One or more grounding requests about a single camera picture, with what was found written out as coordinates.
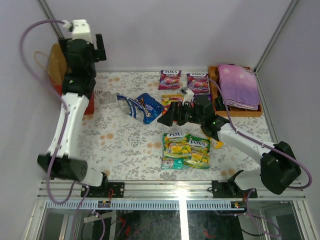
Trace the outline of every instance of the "pink snack bag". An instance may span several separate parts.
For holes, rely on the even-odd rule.
[[[209,82],[206,79],[202,79],[207,77],[208,77],[207,73],[188,73],[186,75],[186,80],[188,85],[196,81],[195,84],[192,87],[190,87],[192,92],[194,92],[195,94],[209,94],[210,93]]]
[[[160,71],[159,90],[163,89],[179,89],[180,88],[181,71]]]

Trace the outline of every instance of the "folded purple cloth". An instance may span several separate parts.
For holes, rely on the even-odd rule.
[[[260,103],[255,73],[235,65],[219,64],[220,88],[226,104],[257,110]]]

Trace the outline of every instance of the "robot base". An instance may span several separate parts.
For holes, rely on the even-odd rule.
[[[123,198],[125,193],[124,182],[108,182],[107,175],[102,172],[102,184],[100,186],[90,186],[88,198],[109,198],[112,194],[113,199]],[[81,197],[84,197],[87,189],[85,187],[81,190]]]
[[[251,189],[241,190],[235,183],[236,177],[242,173],[243,170],[236,172],[227,182],[212,181],[212,193],[215,199],[242,199],[245,193],[248,194]],[[251,199],[258,198],[257,191],[250,194]]]

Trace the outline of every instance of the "table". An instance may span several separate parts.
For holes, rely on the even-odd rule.
[[[182,72],[180,85],[185,86],[187,72]],[[110,180],[226,180],[238,170],[259,168],[252,158],[225,144],[210,148],[210,169],[161,169],[164,133],[189,132],[205,138],[200,126],[167,127],[154,120],[143,124],[121,112],[116,93],[130,98],[149,93],[161,102],[161,95],[176,90],[158,90],[159,72],[101,72],[94,88],[95,112],[84,116],[78,147],[81,159],[90,168],[105,172]],[[270,141],[265,117],[233,117],[234,124],[263,141]]]

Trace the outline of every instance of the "green snack bag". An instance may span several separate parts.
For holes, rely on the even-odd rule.
[[[184,160],[184,164],[197,169],[210,168],[210,141],[191,135],[188,143],[191,155]]]
[[[163,157],[169,159],[184,159],[190,156],[188,144],[190,134],[187,132],[163,134]]]
[[[184,165],[183,158],[167,158],[162,159],[161,169],[188,169],[189,166]]]

